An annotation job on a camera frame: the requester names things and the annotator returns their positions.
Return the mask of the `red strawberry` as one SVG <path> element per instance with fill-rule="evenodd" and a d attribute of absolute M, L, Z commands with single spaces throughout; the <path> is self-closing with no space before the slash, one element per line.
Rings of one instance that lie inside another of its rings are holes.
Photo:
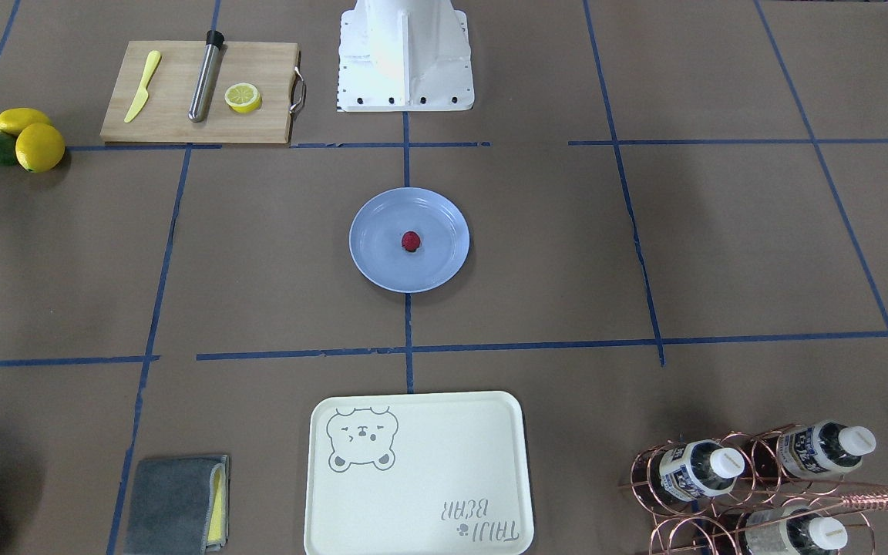
<path fill-rule="evenodd" d="M 401 238 L 401 247 L 406 253 L 415 253 L 422 246 L 422 237 L 414 230 L 406 231 Z"/>

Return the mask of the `blue plate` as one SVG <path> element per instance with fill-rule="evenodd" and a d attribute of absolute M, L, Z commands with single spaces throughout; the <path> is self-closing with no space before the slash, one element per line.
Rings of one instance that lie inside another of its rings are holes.
<path fill-rule="evenodd" d="M 420 294 L 458 274 L 471 250 L 471 228 L 442 194 L 398 187 L 359 208 L 348 248 L 357 270 L 377 287 Z"/>

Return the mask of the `cream bear tray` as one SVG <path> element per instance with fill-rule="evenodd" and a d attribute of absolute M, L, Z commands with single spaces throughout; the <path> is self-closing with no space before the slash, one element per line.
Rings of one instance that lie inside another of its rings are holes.
<path fill-rule="evenodd" d="M 331 397 L 310 419 L 308 554 L 523 554 L 535 537 L 508 392 Z"/>

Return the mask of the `half lemon slice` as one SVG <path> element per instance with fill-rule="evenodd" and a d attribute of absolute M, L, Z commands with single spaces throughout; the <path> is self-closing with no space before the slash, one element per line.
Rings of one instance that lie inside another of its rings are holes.
<path fill-rule="evenodd" d="M 233 112 L 251 113 L 260 109 L 262 95 L 260 89 L 254 84 L 235 83 L 226 90 L 224 101 Z"/>

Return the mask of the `dark drink bottle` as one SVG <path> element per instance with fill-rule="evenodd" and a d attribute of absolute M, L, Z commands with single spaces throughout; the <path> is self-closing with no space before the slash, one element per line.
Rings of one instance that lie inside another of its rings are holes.
<path fill-rule="evenodd" d="M 776 440 L 775 457 L 789 476 L 816 480 L 856 470 L 876 447 L 876 436 L 866 426 L 826 419 L 787 429 Z"/>
<path fill-rule="evenodd" d="M 750 517 L 742 534 L 750 554 L 836 554 L 849 544 L 848 528 L 835 517 L 807 514 L 774 520 Z"/>
<path fill-rule="evenodd" d="M 654 477 L 674 502 L 690 503 L 730 493 L 744 471 L 745 457 L 739 450 L 715 440 L 697 440 L 665 450 Z"/>

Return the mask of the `steel cylinder tool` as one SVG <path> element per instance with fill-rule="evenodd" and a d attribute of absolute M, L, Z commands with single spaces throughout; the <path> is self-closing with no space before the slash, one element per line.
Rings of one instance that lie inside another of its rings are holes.
<path fill-rule="evenodd" d="M 205 39 L 200 73 L 195 83 L 193 98 L 188 108 L 188 119 L 192 123 L 201 123 L 207 119 L 213 88 L 223 57 L 224 35 L 217 29 L 209 29 Z"/>

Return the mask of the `yellow plastic knife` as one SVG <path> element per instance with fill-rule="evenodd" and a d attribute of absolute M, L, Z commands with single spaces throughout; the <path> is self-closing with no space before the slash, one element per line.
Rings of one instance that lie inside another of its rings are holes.
<path fill-rule="evenodd" d="M 139 84 L 136 88 L 133 101 L 130 103 L 126 115 L 123 117 L 124 123 L 133 122 L 146 105 L 150 97 L 148 87 L 161 62 L 161 59 L 162 53 L 159 52 L 159 50 L 151 50 L 151 52 L 147 53 L 143 71 L 139 80 Z"/>

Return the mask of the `yellow lemon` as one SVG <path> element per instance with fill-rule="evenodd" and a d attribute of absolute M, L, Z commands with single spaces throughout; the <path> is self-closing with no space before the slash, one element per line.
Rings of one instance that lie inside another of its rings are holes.
<path fill-rule="evenodd" d="M 27 106 L 18 106 L 0 112 L 0 131 L 7 136 L 18 137 L 23 130 L 38 123 L 52 126 L 52 120 L 44 112 Z"/>
<path fill-rule="evenodd" d="M 66 151 L 64 137 L 52 124 L 33 123 L 18 135 L 15 158 L 27 172 L 43 173 L 59 165 Z"/>

